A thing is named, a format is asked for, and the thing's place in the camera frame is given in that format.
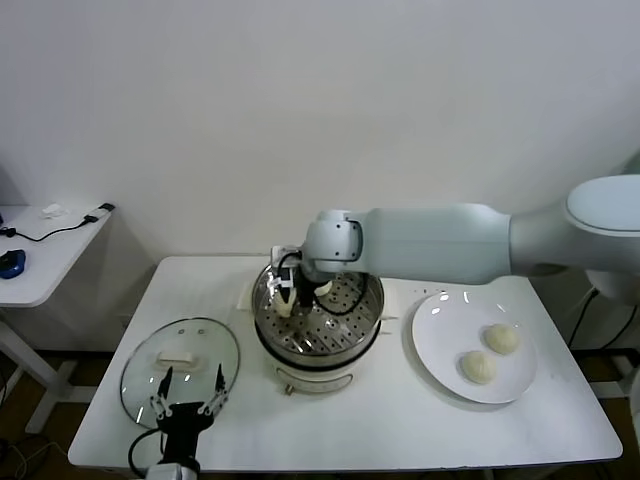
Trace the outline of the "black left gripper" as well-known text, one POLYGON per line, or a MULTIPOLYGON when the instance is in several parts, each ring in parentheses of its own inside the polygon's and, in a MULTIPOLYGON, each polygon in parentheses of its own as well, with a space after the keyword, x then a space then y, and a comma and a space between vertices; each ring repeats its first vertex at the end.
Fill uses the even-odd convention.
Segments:
POLYGON ((157 418, 157 426, 166 435, 162 462, 194 463, 200 433, 213 425, 212 415, 217 415, 228 400, 222 364, 218 365, 214 395, 205 403, 170 405, 168 394, 172 376, 173 368, 169 367, 159 382, 156 394, 150 397, 150 405, 157 418))

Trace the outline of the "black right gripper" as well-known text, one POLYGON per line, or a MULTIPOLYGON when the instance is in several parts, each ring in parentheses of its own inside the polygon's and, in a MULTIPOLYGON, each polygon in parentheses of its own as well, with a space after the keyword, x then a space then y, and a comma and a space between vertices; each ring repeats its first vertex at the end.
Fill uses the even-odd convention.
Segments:
POLYGON ((278 273, 276 280, 276 299, 279 305, 292 305, 295 285, 298 286, 299 313, 306 316, 312 311, 314 281, 307 275, 307 272, 300 264, 292 268, 292 274, 290 272, 278 273))

